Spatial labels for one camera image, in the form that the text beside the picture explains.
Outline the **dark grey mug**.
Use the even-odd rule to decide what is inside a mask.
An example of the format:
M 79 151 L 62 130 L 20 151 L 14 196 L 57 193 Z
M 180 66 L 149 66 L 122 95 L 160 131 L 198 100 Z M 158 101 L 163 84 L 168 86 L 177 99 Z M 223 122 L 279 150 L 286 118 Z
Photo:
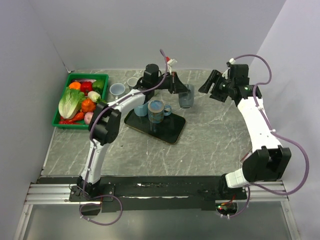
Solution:
M 178 102 L 182 109 L 189 109 L 194 104 L 195 87 L 192 84 L 186 84 L 185 86 L 187 87 L 188 92 L 179 93 Z

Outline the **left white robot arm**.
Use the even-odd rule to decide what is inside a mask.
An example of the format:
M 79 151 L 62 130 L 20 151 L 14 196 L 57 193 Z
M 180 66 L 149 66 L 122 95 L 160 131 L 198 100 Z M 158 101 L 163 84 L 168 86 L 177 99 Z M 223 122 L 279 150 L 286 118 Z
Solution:
M 108 103 L 99 103 L 90 121 L 90 147 L 84 170 L 77 180 L 77 187 L 87 201 L 95 200 L 99 195 L 102 164 L 109 145 L 119 134 L 121 118 L 134 108 L 147 103 L 155 95 L 155 90 L 168 90 L 170 94 L 186 94 L 190 90 L 183 84 L 175 71 L 159 75 L 156 64 L 148 64 L 143 76 L 129 93 Z

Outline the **white footed mug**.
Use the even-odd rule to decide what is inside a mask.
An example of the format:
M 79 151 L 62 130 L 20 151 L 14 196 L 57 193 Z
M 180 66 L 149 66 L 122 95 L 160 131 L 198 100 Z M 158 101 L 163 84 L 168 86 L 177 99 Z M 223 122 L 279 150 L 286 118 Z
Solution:
M 110 86 L 109 92 L 115 100 L 125 95 L 126 87 L 122 83 L 114 83 Z

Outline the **light blue hexagonal mug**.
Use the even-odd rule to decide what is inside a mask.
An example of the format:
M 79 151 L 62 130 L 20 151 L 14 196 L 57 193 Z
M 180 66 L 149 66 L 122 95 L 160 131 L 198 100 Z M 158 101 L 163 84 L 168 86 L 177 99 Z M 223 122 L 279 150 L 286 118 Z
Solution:
M 148 103 L 139 105 L 134 108 L 134 113 L 138 117 L 145 117 L 148 115 Z

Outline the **blue mug tan rim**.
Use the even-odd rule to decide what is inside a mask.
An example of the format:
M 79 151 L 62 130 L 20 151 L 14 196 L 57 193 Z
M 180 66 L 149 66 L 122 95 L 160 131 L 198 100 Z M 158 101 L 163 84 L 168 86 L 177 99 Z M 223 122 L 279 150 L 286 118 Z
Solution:
M 153 124 L 161 123 L 165 117 L 172 113 L 172 107 L 161 100 L 153 100 L 148 103 L 148 119 Z

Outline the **small slate grey mug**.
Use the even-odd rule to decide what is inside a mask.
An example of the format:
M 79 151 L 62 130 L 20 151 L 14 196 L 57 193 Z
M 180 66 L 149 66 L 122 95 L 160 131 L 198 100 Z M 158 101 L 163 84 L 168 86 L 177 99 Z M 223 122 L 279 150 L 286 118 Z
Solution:
M 128 80 L 127 80 L 127 85 L 128 85 L 128 88 L 130 89 L 130 90 L 132 90 L 135 86 L 136 86 L 136 84 L 138 83 L 138 78 L 137 77 L 131 77 L 131 78 L 129 78 Z

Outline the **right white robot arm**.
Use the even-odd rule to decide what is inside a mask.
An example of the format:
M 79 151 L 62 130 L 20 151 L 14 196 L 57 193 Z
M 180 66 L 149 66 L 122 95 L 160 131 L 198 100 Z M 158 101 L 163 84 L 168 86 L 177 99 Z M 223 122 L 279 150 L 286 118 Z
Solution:
M 223 199 L 230 199 L 236 188 L 255 182 L 273 182 L 279 180 L 291 159 L 288 147 L 271 133 L 263 107 L 263 98 L 258 87 L 250 84 L 249 67 L 246 64 L 229 65 L 226 73 L 213 70 L 200 93 L 210 94 L 210 98 L 225 102 L 231 98 L 244 118 L 252 145 L 251 154 L 242 163 L 242 167 L 227 173 L 218 193 Z

